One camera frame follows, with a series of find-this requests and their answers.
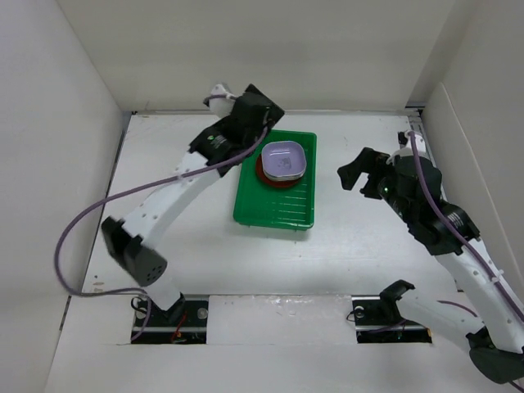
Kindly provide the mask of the purple square plate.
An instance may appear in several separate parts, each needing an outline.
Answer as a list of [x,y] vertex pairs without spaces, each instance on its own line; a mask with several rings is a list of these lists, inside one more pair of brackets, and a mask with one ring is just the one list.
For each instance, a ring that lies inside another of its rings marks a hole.
[[269,179],[272,182],[293,182],[301,179],[304,174],[289,174],[289,175],[281,175],[276,176],[269,173],[264,172],[264,176]]
[[272,175],[305,174],[304,148],[293,141],[270,142],[261,151],[263,171]]

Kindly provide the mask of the red round plate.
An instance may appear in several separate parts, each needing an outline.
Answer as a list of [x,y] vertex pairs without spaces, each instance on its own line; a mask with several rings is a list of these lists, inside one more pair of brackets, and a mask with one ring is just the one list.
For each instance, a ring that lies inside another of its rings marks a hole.
[[255,163],[255,173],[256,173],[257,178],[262,183],[268,185],[269,187],[277,188],[277,189],[288,189],[288,188],[294,187],[301,181],[301,178],[294,179],[294,180],[287,180],[287,181],[271,180],[269,177],[266,176],[265,172],[263,171],[263,164],[262,164],[262,159],[260,156],[257,158],[256,163]]

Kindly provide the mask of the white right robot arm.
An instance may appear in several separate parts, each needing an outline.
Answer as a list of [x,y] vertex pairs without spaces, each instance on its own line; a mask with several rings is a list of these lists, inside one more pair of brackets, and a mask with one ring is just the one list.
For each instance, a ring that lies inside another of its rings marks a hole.
[[384,201],[408,232],[443,266],[476,309],[471,315],[426,298],[398,280],[379,294],[373,311],[394,324],[414,321],[464,350],[477,370],[497,384],[523,377],[523,304],[488,260],[477,226],[441,195],[442,173],[422,154],[390,156],[365,147],[337,171],[341,186]]

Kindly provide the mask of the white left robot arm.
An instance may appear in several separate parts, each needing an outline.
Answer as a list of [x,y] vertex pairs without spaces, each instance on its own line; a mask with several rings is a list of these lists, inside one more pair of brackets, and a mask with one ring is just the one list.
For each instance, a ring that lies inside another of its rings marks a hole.
[[182,318],[185,298],[175,285],[174,267],[156,250],[161,238],[201,192],[250,156],[285,114],[254,85],[236,97],[217,84],[204,103],[219,119],[189,143],[175,180],[155,187],[122,219],[102,222],[109,255],[146,291],[154,315],[168,325]]

